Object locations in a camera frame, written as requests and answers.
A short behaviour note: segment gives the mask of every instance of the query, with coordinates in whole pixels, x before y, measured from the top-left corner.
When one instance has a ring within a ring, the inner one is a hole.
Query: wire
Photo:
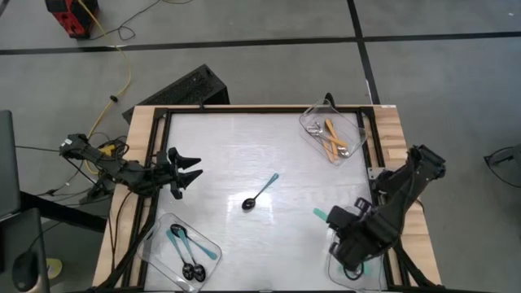
[[[120,39],[121,39],[122,41],[128,41],[128,40],[130,40],[131,38],[136,37],[136,32],[134,32],[134,31],[133,31],[131,28],[129,28],[128,26],[125,26],[125,24],[128,23],[129,21],[131,21],[134,17],[136,17],[136,16],[142,14],[143,12],[149,10],[149,9],[152,8],[155,4],[159,3],[160,1],[161,1],[161,0],[157,0],[156,2],[154,2],[154,3],[152,3],[151,5],[147,6],[145,9],[142,9],[142,10],[140,10],[138,13],[136,13],[136,14],[130,16],[130,18],[128,18],[128,19],[125,20],[122,24],[120,24],[119,27],[109,30],[109,31],[107,32],[107,34],[117,32],[118,35],[120,36]],[[132,33],[132,35],[131,35],[130,37],[123,37],[123,36],[121,35],[121,30],[122,30],[123,28],[129,30],[129,31]],[[97,36],[97,37],[93,37],[93,38],[89,39],[89,41],[98,40],[99,38],[101,38],[101,37],[103,37],[103,36],[104,36],[104,35],[99,35],[99,36]]]
[[[123,201],[121,202],[120,209],[117,211],[117,216],[116,216],[116,233],[115,233],[115,235],[114,235],[114,238],[112,238],[112,223],[111,223],[111,218],[108,217],[108,229],[109,229],[110,232],[111,232],[112,271],[114,271],[114,270],[116,269],[116,267],[115,267],[115,263],[116,263],[117,232],[118,232],[118,227],[119,227],[119,224],[120,224],[121,211],[123,210],[123,205],[125,204],[127,198],[128,198],[131,194],[132,194],[132,191],[129,191],[129,193],[125,196],[125,198],[124,198]]]
[[[67,199],[71,199],[71,198],[73,198],[73,197],[75,197],[75,196],[83,195],[85,192],[87,192],[87,191],[89,191],[89,190],[90,190],[90,187],[87,188],[86,190],[83,190],[83,191],[77,192],[77,193],[75,193],[75,194],[70,194],[70,195],[66,196],[65,198],[63,198],[63,199],[52,200],[52,202],[53,202],[53,203],[58,203],[58,202],[60,202],[60,201],[64,201],[64,200],[67,200]]]
[[[179,2],[168,1],[168,0],[162,0],[162,1],[165,2],[165,3],[168,3],[168,4],[187,4],[187,3],[189,3],[189,2],[192,2],[193,0],[179,1]],[[122,40],[123,42],[128,41],[128,40],[130,40],[131,38],[136,37],[136,32],[134,32],[133,29],[129,28],[129,27],[126,26],[125,24],[127,24],[128,22],[130,22],[131,20],[133,20],[136,16],[138,16],[138,15],[142,14],[143,12],[145,12],[145,11],[151,9],[153,6],[155,6],[155,5],[158,4],[159,2],[161,2],[161,0],[157,0],[157,1],[153,2],[151,5],[149,5],[149,6],[145,7],[145,8],[143,8],[143,9],[140,10],[140,11],[138,11],[136,14],[130,16],[127,20],[125,20],[122,24],[120,24],[119,27],[107,31],[107,34],[111,34],[111,33],[117,32],[118,35],[119,35],[119,37],[120,37],[120,40]],[[128,31],[131,33],[131,35],[130,35],[129,37],[123,37],[123,35],[121,34],[123,29],[128,30]],[[101,38],[101,37],[104,37],[104,35],[101,34],[101,35],[99,35],[99,36],[97,36],[97,37],[92,37],[92,38],[90,38],[88,41],[98,40],[98,39]]]
[[[488,162],[489,159],[494,156],[495,154],[497,154],[498,152],[500,151],[504,151],[504,150],[510,150],[512,149],[513,147],[512,146],[508,146],[508,147],[503,147],[502,149],[499,149],[497,151],[494,151],[491,155],[488,155],[488,156],[485,156],[484,159],[485,159],[485,163],[487,164],[487,167],[488,169],[490,170],[490,172],[492,172],[492,174],[494,174],[495,177],[497,177],[497,179],[501,180],[503,183],[506,183],[507,185],[509,186],[512,186],[512,187],[515,187],[515,188],[521,188],[520,185],[517,185],[517,184],[514,184],[512,182],[508,182],[507,180],[501,178],[501,176],[499,176],[496,171],[494,171],[494,169],[492,169],[492,166],[490,166],[490,163]]]
[[[112,221],[111,221],[111,217],[110,217],[110,212],[109,212],[109,215],[108,215],[108,230],[110,231],[111,233],[111,251],[112,251],[112,264],[111,264],[111,269],[112,269],[112,272],[114,270],[116,270],[116,267],[115,267],[115,263],[116,263],[116,260],[115,260],[115,255],[116,255],[116,247],[114,247],[114,237],[112,236]]]
[[[96,185],[96,182],[94,182],[94,180],[92,180],[90,177],[87,176],[87,174],[83,173],[83,171],[81,171],[80,168],[78,168],[78,166],[76,166],[73,162],[71,162],[71,160],[67,159],[67,158],[64,158],[69,164],[71,164],[72,166],[74,166],[74,168],[76,168],[76,170],[78,170],[79,173],[81,173],[81,175],[83,175],[85,178],[87,178],[89,181],[92,182],[92,184]]]
[[[94,130],[96,129],[96,127],[98,127],[99,125],[99,122],[101,121],[101,119],[103,118],[103,116],[105,116],[105,113],[107,112],[107,110],[112,106],[112,104],[114,103],[114,101],[117,101],[117,98],[120,98],[121,95],[129,88],[130,86],[130,82],[132,81],[132,65],[130,64],[130,60],[127,58],[125,52],[123,52],[122,49],[120,49],[119,46],[116,46],[114,45],[114,42],[112,41],[112,39],[110,38],[109,35],[107,35],[107,33],[105,33],[105,29],[103,29],[103,26],[99,23],[99,21],[96,19],[96,17],[92,14],[92,12],[90,12],[89,8],[87,8],[87,6],[83,3],[82,0],[78,0],[78,3],[80,3],[81,7],[83,7],[83,10],[85,10],[85,12],[90,16],[90,18],[92,19],[92,21],[94,21],[94,23],[98,26],[99,30],[103,33],[104,37],[107,37],[107,40],[108,42],[111,44],[111,46],[113,48],[115,48],[116,50],[118,50],[121,55],[123,55],[123,58],[125,58],[125,61],[127,63],[127,67],[128,67],[128,70],[129,70],[129,78],[126,82],[126,84],[117,92],[117,94],[115,95],[114,97],[114,100],[112,99],[111,97],[111,100],[107,103],[107,106],[105,106],[105,108],[103,109],[103,111],[101,112],[101,114],[99,114],[98,116],[98,119],[96,119],[96,121],[94,122],[94,125],[92,125],[92,128],[90,129],[89,131],[89,135],[87,135],[87,138],[90,138],[90,136],[92,136],[92,134],[94,133]],[[86,162],[86,167],[87,169],[89,170],[89,172],[91,172],[92,174],[94,175],[97,175],[99,172],[95,172],[93,171],[90,166],[89,166],[89,162]]]
[[[91,202],[88,202],[88,203],[73,203],[73,204],[64,204],[64,207],[82,207],[84,205],[87,205],[87,204],[92,204],[92,203],[100,203],[102,201],[105,201],[107,199],[110,199],[110,196],[105,198],[105,199],[100,199],[100,200],[95,200],[95,201],[91,201]]]
[[[67,181],[64,184],[62,184],[60,187],[48,190],[48,191],[46,191],[44,193],[40,193],[36,196],[43,196],[43,195],[57,196],[57,195],[55,195],[55,192],[63,189],[65,186],[69,186],[70,181],[72,179],[74,179],[74,177],[80,172],[79,169],[81,168],[81,166],[83,166],[83,161],[81,161],[81,164],[80,164],[80,167],[78,167],[78,170],[76,170],[76,172],[69,179],[67,179]]]
[[[51,227],[49,227],[49,228],[43,230],[42,232],[40,232],[40,234],[39,234],[39,235],[38,235],[38,236],[33,240],[33,242],[31,243],[31,245],[29,245],[29,247],[28,247],[27,250],[25,250],[25,251],[29,251],[29,250],[31,250],[31,248],[33,248],[34,243],[36,243],[36,241],[37,241],[41,236],[43,236],[43,234],[44,234],[45,232],[47,232],[47,231],[49,231],[49,230],[55,228],[57,225],[62,224],[62,223],[63,223],[63,222],[58,222],[58,223],[52,225]]]
[[[191,2],[192,0],[185,0],[185,1],[177,1],[177,0],[162,0],[163,2],[166,2],[166,3],[169,3],[169,4],[187,4],[188,2]],[[135,37],[135,32],[129,28],[129,27],[126,27],[125,24],[129,21],[131,21],[134,17],[140,15],[141,13],[147,11],[148,9],[150,9],[151,7],[153,7],[155,4],[159,3],[160,0],[157,0],[156,2],[152,3],[150,6],[146,7],[145,9],[139,11],[138,13],[136,13],[135,15],[132,15],[129,19],[127,19],[125,22],[123,22],[122,25],[120,25],[120,27],[116,28],[116,29],[113,29],[111,31],[108,31],[108,33],[105,31],[105,29],[103,28],[103,26],[99,23],[98,19],[96,19],[96,17],[92,14],[92,12],[90,12],[89,8],[83,3],[83,0],[78,0],[78,2],[80,3],[81,7],[83,8],[83,10],[85,10],[85,12],[89,15],[89,17],[94,21],[94,23],[96,24],[96,26],[99,28],[99,30],[102,32],[102,35],[103,37],[106,37],[108,42],[110,43],[111,47],[115,48],[116,50],[118,50],[122,55],[123,55],[123,58],[125,58],[125,61],[127,63],[127,66],[128,66],[128,69],[129,69],[129,79],[127,80],[126,84],[117,92],[117,94],[112,97],[111,96],[111,100],[107,103],[107,106],[105,106],[105,108],[103,109],[103,111],[101,112],[101,114],[99,114],[98,116],[98,119],[96,119],[96,121],[94,122],[94,125],[92,125],[92,128],[90,129],[89,131],[89,135],[87,135],[87,138],[90,138],[90,136],[94,133],[94,130],[96,129],[96,127],[98,127],[99,125],[99,122],[101,121],[101,119],[105,116],[105,113],[107,112],[107,110],[112,106],[112,104],[117,101],[117,98],[120,98],[121,95],[129,88],[130,86],[130,82],[132,81],[132,65],[130,64],[130,60],[127,58],[125,52],[123,52],[123,50],[119,47],[119,46],[116,46],[114,44],[114,42],[112,41],[112,39],[110,38],[110,35],[109,33],[113,33],[115,31],[117,31],[119,34],[120,34],[120,38],[121,38],[121,32],[120,32],[120,29],[125,27],[127,28],[128,30],[130,30],[133,34],[133,36],[131,36],[130,38],[132,37]],[[90,165],[89,165],[89,162],[86,162],[85,163],[85,166],[87,167],[87,170],[89,170],[89,172],[93,175],[98,175],[99,174],[99,171],[94,171]]]
[[[423,213],[425,213],[425,207],[423,206],[423,203],[419,199],[415,199],[414,202],[420,205],[422,207]]]
[[[15,146],[18,148],[28,149],[28,150],[35,150],[35,151],[52,151],[52,152],[59,152],[58,150],[51,150],[41,147],[34,147],[34,146]]]
[[[95,133],[92,133],[90,136],[93,137],[94,135],[96,134],[99,134],[99,135],[103,135],[108,141],[111,140],[111,138],[108,137],[108,135],[106,133],[103,133],[101,131],[96,131]]]

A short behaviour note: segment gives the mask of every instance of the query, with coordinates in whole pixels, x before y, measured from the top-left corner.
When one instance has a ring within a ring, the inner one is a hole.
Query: red equipment
[[[98,13],[98,0],[83,0],[83,3],[93,15]],[[46,0],[46,6],[69,37],[90,38],[94,22],[78,0]]]

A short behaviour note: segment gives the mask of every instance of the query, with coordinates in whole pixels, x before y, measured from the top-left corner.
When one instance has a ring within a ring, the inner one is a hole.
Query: black cable
[[[80,168],[78,168],[78,166],[76,166],[73,162],[71,162],[71,160],[67,159],[67,158],[64,158],[69,164],[71,164],[72,166],[74,166],[74,168],[76,168],[76,170],[78,170],[79,173],[81,173],[81,175],[83,175],[85,178],[87,178],[89,181],[92,182],[92,184],[96,185],[96,182],[94,182],[94,180],[90,179],[90,177],[87,176],[87,174],[83,173],[83,171],[81,171]]]
[[[168,0],[162,0],[163,2],[165,3],[168,3],[168,4],[187,4],[189,2],[192,2],[192,0],[187,0],[187,1],[184,1],[184,2],[170,2]],[[153,6],[155,6],[157,3],[161,2],[161,0],[157,0],[155,2],[153,2],[151,5],[145,7],[144,9],[140,10],[139,12],[137,12],[136,14],[130,16],[127,20],[125,20],[122,24],[120,24],[119,27],[117,28],[114,28],[114,29],[111,29],[107,32],[107,35],[110,34],[110,33],[114,33],[114,32],[117,32],[118,35],[120,36],[120,39],[124,42],[124,41],[128,41],[130,40],[131,38],[133,37],[136,37],[136,32],[134,32],[131,28],[129,28],[128,26],[126,26],[125,24],[128,23],[129,21],[133,20],[136,16],[142,14],[143,12],[151,9]],[[132,35],[130,37],[123,37],[123,35],[121,34],[121,30],[122,29],[126,29],[128,31],[130,31],[130,33],[132,33]],[[98,40],[99,38],[102,38],[104,37],[105,35],[101,34],[97,37],[92,37],[90,39],[88,39],[87,41],[93,41],[93,40]]]
[[[39,234],[39,235],[38,235],[38,236],[33,240],[33,242],[31,243],[31,245],[29,245],[29,247],[28,247],[25,251],[29,251],[29,250],[31,250],[31,248],[33,248],[34,243],[36,243],[36,241],[37,241],[41,236],[43,236],[43,234],[44,234],[45,232],[47,232],[47,231],[49,231],[49,230],[55,228],[57,225],[62,224],[62,223],[63,223],[63,222],[58,222],[58,223],[52,225],[51,227],[49,227],[49,228],[43,230],[42,232],[40,232],[40,234]]]
[[[495,154],[497,154],[498,152],[500,151],[504,151],[504,150],[509,150],[509,149],[512,149],[513,147],[512,146],[508,146],[508,147],[503,147],[502,149],[499,149],[497,151],[494,151],[491,155],[488,155],[488,156],[485,156],[484,159],[485,159],[485,163],[487,164],[487,167],[488,169],[490,170],[490,172],[492,172],[492,174],[494,174],[495,177],[497,177],[497,179],[501,180],[503,183],[509,185],[509,186],[512,186],[512,187],[515,187],[515,188],[521,188],[521,186],[517,185],[517,184],[514,184],[514,183],[511,183],[511,182],[508,182],[507,180],[501,178],[501,176],[499,176],[496,171],[494,171],[492,169],[492,166],[490,166],[490,163],[488,162],[488,160],[494,156]]]
[[[114,247],[114,237],[112,236],[112,221],[111,221],[111,213],[110,213],[110,210],[108,212],[108,230],[109,232],[111,233],[111,251],[112,251],[112,264],[111,264],[111,269],[112,269],[112,272],[116,269],[115,267],[115,254],[116,254],[116,248]]]
[[[60,202],[60,201],[64,201],[64,200],[67,200],[67,199],[71,199],[75,196],[78,196],[78,195],[83,195],[85,192],[89,191],[90,190],[90,187],[87,188],[86,190],[82,190],[82,191],[79,191],[77,193],[74,193],[74,194],[70,194],[68,195],[67,197],[63,198],[63,199],[58,199],[58,200],[51,200],[53,203],[57,203],[57,202]]]
[[[96,135],[96,134],[103,135],[103,136],[107,139],[107,141],[110,141],[110,140],[111,140],[111,138],[109,138],[108,135],[107,135],[106,133],[103,133],[103,132],[101,132],[101,131],[96,131],[95,133],[92,133],[92,134],[90,135],[90,137],[89,137],[89,140],[90,140],[94,135]]]
[[[23,149],[28,149],[28,150],[35,150],[35,151],[52,151],[52,152],[59,152],[58,150],[51,150],[51,149],[46,149],[46,148],[42,148],[42,147],[35,147],[35,146],[15,146],[15,147],[23,148]]]
[[[82,207],[82,206],[87,205],[87,204],[100,203],[100,202],[105,201],[107,199],[110,199],[110,196],[105,198],[105,199],[95,200],[95,201],[91,201],[91,202],[88,202],[88,203],[64,204],[64,207],[74,207],[74,206],[76,206],[77,208],[79,208],[79,207]]]
[[[419,204],[420,207],[422,207],[423,213],[425,213],[425,207],[423,206],[423,203],[422,203],[419,199],[415,199],[414,201],[415,201],[417,204]]]
[[[123,199],[123,201],[121,202],[120,204],[120,209],[117,211],[117,216],[116,216],[116,233],[114,235],[114,249],[112,250],[112,261],[114,261],[115,257],[114,255],[116,254],[116,247],[117,247],[117,230],[119,228],[119,225],[120,225],[120,216],[121,216],[121,211],[123,210],[123,205],[125,204],[127,198],[132,194],[132,191],[129,191],[129,193],[125,196],[125,198]]]
[[[81,163],[80,163],[80,167],[78,167],[78,168],[81,168],[81,166],[83,166],[83,161],[81,161]],[[64,184],[62,184],[62,186],[60,186],[60,187],[58,187],[58,188],[54,188],[54,189],[48,190],[48,191],[46,191],[46,192],[44,192],[44,193],[40,193],[40,194],[38,194],[38,195],[36,195],[36,196],[44,196],[44,195],[57,196],[57,195],[55,195],[55,192],[58,191],[58,190],[63,189],[65,186],[67,186],[68,183],[69,183],[72,179],[74,179],[74,177],[75,177],[79,172],[80,172],[79,170],[76,170],[76,172],[75,172],[75,173],[74,173],[74,174],[73,174],[73,175],[72,175],[72,176],[71,176],[71,177],[70,177],[70,178],[69,178],[69,179],[68,179]]]

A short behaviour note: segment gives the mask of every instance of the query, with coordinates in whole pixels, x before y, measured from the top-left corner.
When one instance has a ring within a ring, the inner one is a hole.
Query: black spoon
[[[170,230],[172,231],[172,233],[176,236],[179,236],[179,233],[178,231],[179,230],[182,230],[183,232],[185,232],[185,236],[188,238],[188,240],[190,240],[193,244],[197,245],[204,253],[206,253],[206,255],[211,258],[212,260],[216,260],[217,259],[217,254],[215,254],[215,252],[207,249],[206,247],[202,246],[201,244],[197,243],[194,239],[190,238],[190,236],[188,236],[188,231],[186,231],[186,228],[183,227],[182,225],[179,225],[179,224],[172,224],[170,226]]]
[[[179,236],[180,236],[182,242],[185,243],[186,250],[190,254],[190,257],[192,258],[192,261],[194,262],[194,269],[195,269],[194,277],[195,277],[195,280],[197,280],[199,282],[203,282],[204,279],[206,278],[206,271],[204,270],[204,267],[202,265],[200,265],[200,264],[195,262],[194,255],[192,255],[192,250],[190,249],[190,245],[188,244],[188,239],[186,239],[185,232],[183,232],[182,230],[179,230],[178,233],[179,233]]]
[[[266,185],[264,187],[262,187],[262,189],[259,191],[259,193],[257,195],[255,195],[255,197],[253,199],[245,199],[243,201],[243,210],[244,211],[249,211],[251,210],[252,208],[255,207],[255,199],[257,198],[257,196],[261,195],[262,191],[264,191],[266,188],[268,188],[268,186],[275,182],[275,180],[277,180],[278,178],[278,174],[275,173],[271,179],[269,179],[268,183],[266,183]]]
[[[195,268],[192,264],[187,263],[185,259],[182,257],[181,250],[179,250],[179,246],[177,245],[176,237],[173,235],[172,229],[170,229],[170,232],[172,233],[167,233],[167,235],[170,238],[170,241],[172,241],[172,244],[176,248],[177,253],[179,254],[179,257],[181,257],[183,263],[182,275],[183,277],[185,277],[186,280],[191,281],[195,275]]]

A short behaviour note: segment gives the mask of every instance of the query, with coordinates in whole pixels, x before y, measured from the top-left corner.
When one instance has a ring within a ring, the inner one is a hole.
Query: yellow cable
[[[123,57],[125,58],[125,61],[127,63],[127,66],[129,68],[129,79],[127,80],[127,83],[125,84],[125,86],[123,86],[121,88],[120,91],[117,92],[116,94],[116,97],[119,98],[130,86],[130,81],[132,80],[132,66],[130,65],[130,61],[129,59],[127,58],[127,56],[125,55],[125,52],[123,52],[122,49],[120,49],[118,46],[114,45],[114,42],[112,41],[112,39],[110,38],[109,35],[107,35],[107,33],[105,33],[105,30],[103,29],[102,25],[98,22],[98,20],[96,19],[96,17],[94,17],[94,15],[92,14],[92,12],[90,12],[89,8],[87,8],[87,6],[83,3],[82,0],[78,0],[78,2],[80,3],[81,7],[83,7],[83,9],[85,10],[85,12],[87,12],[87,14],[89,14],[90,18],[96,23],[96,25],[98,26],[99,30],[103,33],[104,37],[107,38],[107,40],[109,41],[109,43],[112,45],[112,47],[116,48],[116,50],[118,50],[122,55]],[[98,119],[96,119],[96,122],[94,122],[94,125],[92,125],[92,128],[90,129],[89,131],[89,135],[87,135],[87,138],[90,138],[90,136],[92,135],[92,133],[94,133],[94,130],[96,129],[96,127],[98,127],[99,125],[99,122],[101,121],[101,119],[103,118],[103,116],[105,115],[105,112],[108,110],[109,107],[111,107],[111,105],[113,104],[114,102],[111,100],[110,102],[108,102],[107,106],[105,106],[105,108],[103,109],[103,111],[101,112],[101,114],[98,116]],[[94,175],[98,175],[98,172],[95,172],[93,171],[90,166],[89,166],[89,162],[88,161],[85,161],[86,162],[86,167],[87,169],[89,170],[89,172],[91,172],[92,174]]]

